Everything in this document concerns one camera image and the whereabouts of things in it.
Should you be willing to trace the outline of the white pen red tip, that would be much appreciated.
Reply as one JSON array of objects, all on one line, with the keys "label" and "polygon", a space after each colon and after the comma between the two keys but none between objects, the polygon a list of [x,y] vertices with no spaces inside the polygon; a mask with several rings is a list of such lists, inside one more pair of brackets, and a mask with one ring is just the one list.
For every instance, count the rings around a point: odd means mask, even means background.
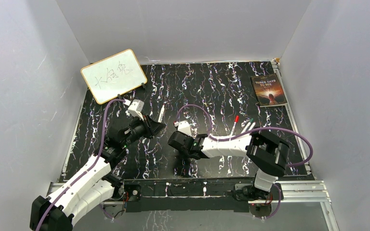
[{"label": "white pen red tip", "polygon": [[165,105],[163,105],[159,112],[158,122],[161,123],[165,113]]}]

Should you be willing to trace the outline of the white marker pen yellow end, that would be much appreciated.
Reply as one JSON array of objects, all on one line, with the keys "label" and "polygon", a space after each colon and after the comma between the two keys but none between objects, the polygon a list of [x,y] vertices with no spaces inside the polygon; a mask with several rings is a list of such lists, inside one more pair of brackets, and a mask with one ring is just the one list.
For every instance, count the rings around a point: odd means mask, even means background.
[{"label": "white marker pen yellow end", "polygon": [[230,135],[229,135],[230,137],[232,137],[234,135],[236,125],[237,125],[237,123],[236,124],[233,123],[232,129],[231,129],[231,132],[230,132]]}]

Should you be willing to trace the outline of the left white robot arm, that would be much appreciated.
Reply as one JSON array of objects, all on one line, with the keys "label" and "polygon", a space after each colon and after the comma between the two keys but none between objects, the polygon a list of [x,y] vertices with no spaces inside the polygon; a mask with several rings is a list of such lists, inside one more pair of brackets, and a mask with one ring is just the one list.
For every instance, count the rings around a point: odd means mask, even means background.
[{"label": "left white robot arm", "polygon": [[71,231],[76,223],[101,202],[124,196],[123,180],[112,170],[125,158],[134,142],[156,137],[166,124],[149,115],[134,117],[127,127],[104,128],[100,147],[88,162],[66,183],[47,197],[32,203],[30,229],[33,231]]}]

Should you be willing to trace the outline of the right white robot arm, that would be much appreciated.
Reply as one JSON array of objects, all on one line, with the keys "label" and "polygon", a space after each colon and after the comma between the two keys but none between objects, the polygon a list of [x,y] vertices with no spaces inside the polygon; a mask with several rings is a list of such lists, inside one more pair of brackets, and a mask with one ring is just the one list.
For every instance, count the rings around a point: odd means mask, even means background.
[{"label": "right white robot arm", "polygon": [[195,138],[175,131],[168,140],[184,158],[209,159],[218,156],[248,157],[257,167],[252,186],[234,189],[233,197],[240,201],[267,199],[273,184],[284,176],[290,146],[268,130],[249,132],[242,136],[210,137],[199,134]]}]

